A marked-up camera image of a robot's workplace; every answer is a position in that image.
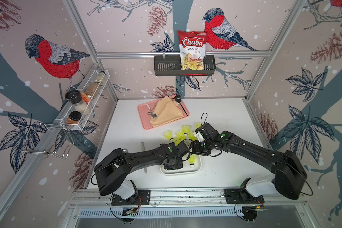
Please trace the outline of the yellow shuttlecock four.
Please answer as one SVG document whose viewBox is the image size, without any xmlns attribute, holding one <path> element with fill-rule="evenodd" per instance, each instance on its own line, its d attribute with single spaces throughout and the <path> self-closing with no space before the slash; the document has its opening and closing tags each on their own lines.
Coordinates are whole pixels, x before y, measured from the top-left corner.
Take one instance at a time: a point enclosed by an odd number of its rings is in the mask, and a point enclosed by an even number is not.
<svg viewBox="0 0 342 228">
<path fill-rule="evenodd" d="M 189 166 L 190 166 L 191 168 L 193 168 L 193 167 L 195 166 L 196 159 L 197 159 L 197 155 L 195 155 L 195 154 L 192 154 L 192 155 L 190 156 L 190 158 L 188 159 Z"/>
</svg>

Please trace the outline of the yellow shuttlecock three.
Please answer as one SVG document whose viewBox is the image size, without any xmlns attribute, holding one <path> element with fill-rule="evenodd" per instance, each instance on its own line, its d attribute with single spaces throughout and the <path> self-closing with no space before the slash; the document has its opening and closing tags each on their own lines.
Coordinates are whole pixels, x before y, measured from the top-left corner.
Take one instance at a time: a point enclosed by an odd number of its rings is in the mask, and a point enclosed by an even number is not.
<svg viewBox="0 0 342 228">
<path fill-rule="evenodd" d="M 186 138 L 183 130 L 177 131 L 175 136 L 176 136 L 177 140 L 185 140 L 185 138 Z"/>
</svg>

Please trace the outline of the white storage box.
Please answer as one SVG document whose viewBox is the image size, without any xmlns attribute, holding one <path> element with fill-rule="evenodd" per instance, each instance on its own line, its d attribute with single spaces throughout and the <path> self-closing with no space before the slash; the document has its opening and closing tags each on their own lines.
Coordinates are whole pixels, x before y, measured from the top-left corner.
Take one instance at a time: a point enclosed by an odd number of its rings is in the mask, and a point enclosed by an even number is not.
<svg viewBox="0 0 342 228">
<path fill-rule="evenodd" d="M 184 175 L 184 174 L 193 174 L 193 173 L 197 173 L 201 170 L 202 168 L 202 162 L 201 162 L 201 157 L 198 155 L 196 162 L 195 162 L 195 166 L 193 168 L 191 168 L 189 166 L 189 162 L 184 161 L 182 163 L 183 167 L 181 169 L 177 169 L 177 170 L 165 170 L 164 166 L 162 165 L 160 167 L 160 171 L 161 173 L 163 173 L 166 176 L 175 176 L 175 175 Z"/>
</svg>

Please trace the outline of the yellow shuttlecock two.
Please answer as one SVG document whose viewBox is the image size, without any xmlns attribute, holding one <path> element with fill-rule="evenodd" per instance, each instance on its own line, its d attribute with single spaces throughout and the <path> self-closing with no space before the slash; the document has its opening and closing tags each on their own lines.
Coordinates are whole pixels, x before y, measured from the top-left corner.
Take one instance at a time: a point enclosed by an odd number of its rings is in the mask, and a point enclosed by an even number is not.
<svg viewBox="0 0 342 228">
<path fill-rule="evenodd" d="M 184 135 L 187 135 L 190 132 L 190 130 L 191 130 L 191 126 L 190 125 L 183 125 L 181 127 L 181 130 L 182 130 Z"/>
</svg>

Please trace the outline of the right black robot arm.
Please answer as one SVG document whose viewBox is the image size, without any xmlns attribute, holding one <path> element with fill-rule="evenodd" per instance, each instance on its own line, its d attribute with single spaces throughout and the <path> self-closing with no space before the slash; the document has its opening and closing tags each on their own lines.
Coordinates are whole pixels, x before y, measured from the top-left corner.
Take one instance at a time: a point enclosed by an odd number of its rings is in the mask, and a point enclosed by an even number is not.
<svg viewBox="0 0 342 228">
<path fill-rule="evenodd" d="M 215 149 L 237 154 L 271 172 L 268 176 L 242 184 L 252 197 L 279 193 L 290 200 L 297 200 L 302 194 L 307 173 L 294 152 L 272 151 L 245 141 L 231 132 L 219 133 L 209 123 L 197 128 L 193 135 L 199 142 L 198 149 L 204 153 Z"/>
</svg>

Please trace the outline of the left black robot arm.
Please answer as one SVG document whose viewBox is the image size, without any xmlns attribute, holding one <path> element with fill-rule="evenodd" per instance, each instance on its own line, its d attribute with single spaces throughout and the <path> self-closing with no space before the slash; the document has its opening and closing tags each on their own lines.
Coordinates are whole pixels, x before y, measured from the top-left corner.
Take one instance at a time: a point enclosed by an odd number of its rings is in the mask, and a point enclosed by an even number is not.
<svg viewBox="0 0 342 228">
<path fill-rule="evenodd" d="M 139 193 L 134 182 L 126 179 L 130 173 L 156 165 L 180 169 L 182 157 L 189 152 L 188 145 L 183 141 L 178 145 L 173 142 L 163 143 L 155 149 L 138 153 L 128 153 L 117 148 L 94 168 L 99 194 L 107 196 L 113 193 L 123 200 L 134 202 Z"/>
</svg>

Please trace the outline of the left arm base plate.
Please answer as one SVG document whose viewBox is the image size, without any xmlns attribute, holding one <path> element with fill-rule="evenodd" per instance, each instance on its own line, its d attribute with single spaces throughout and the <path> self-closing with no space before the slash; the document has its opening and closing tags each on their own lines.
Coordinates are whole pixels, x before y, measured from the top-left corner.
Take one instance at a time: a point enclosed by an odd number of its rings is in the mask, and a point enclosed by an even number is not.
<svg viewBox="0 0 342 228">
<path fill-rule="evenodd" d="M 121 196 L 114 194 L 112 196 L 112 206 L 143 206 L 150 204 L 150 190 L 138 190 L 136 194 L 128 199 L 123 199 Z"/>
</svg>

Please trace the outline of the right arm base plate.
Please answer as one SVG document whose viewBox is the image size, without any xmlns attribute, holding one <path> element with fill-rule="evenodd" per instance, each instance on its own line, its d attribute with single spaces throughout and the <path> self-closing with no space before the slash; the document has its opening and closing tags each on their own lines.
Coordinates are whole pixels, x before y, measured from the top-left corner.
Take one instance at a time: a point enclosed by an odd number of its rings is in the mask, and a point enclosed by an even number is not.
<svg viewBox="0 0 342 228">
<path fill-rule="evenodd" d="M 264 204 L 263 196 L 253 197 L 246 190 L 239 188 L 224 189 L 223 196 L 227 204 Z"/>
</svg>

